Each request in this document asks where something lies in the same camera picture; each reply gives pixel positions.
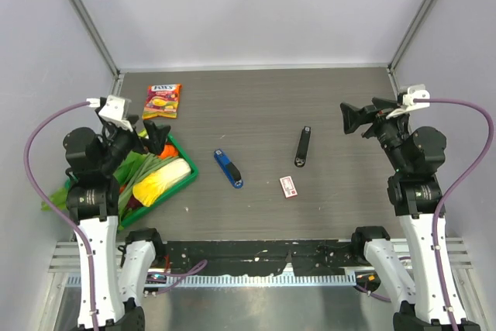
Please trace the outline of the blue stapler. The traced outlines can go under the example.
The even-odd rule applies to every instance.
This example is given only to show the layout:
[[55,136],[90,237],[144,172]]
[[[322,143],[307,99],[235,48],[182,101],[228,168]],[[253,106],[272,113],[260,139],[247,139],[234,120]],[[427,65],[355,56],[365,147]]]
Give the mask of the blue stapler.
[[221,149],[216,149],[214,151],[214,159],[229,180],[229,183],[234,188],[241,188],[243,186],[241,173],[229,157]]

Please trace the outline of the red white staple box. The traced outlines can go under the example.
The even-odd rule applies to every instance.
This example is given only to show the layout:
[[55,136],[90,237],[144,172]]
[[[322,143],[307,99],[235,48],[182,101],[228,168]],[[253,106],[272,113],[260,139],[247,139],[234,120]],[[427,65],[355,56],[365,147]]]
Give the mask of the red white staple box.
[[285,198],[293,198],[298,195],[295,183],[291,176],[280,178],[280,184]]

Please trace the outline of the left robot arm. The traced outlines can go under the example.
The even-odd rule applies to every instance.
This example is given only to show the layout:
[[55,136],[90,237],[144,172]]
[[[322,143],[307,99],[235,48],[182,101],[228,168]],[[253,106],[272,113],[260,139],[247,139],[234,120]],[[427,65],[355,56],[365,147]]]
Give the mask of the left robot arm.
[[133,126],[107,124],[109,136],[88,127],[64,138],[71,186],[66,206],[75,224],[80,273],[81,303],[77,330],[143,330],[141,306],[150,268],[159,267],[166,246],[154,228],[140,229],[126,238],[123,264],[117,263],[119,183],[114,176],[131,151],[160,154],[171,128],[144,123],[147,136]]

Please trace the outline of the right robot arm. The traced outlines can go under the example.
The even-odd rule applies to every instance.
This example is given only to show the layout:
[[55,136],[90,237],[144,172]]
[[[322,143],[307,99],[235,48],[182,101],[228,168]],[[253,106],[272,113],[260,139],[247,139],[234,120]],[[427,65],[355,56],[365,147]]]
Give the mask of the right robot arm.
[[387,193],[405,234],[412,270],[407,271],[381,226],[356,228],[350,256],[378,274],[394,307],[394,329],[479,330],[457,293],[447,250],[444,205],[449,194],[436,177],[446,159],[446,137],[431,126],[408,128],[410,112],[432,103],[427,91],[397,101],[373,98],[361,109],[341,103],[344,133],[369,125],[362,136],[378,140],[394,169]]

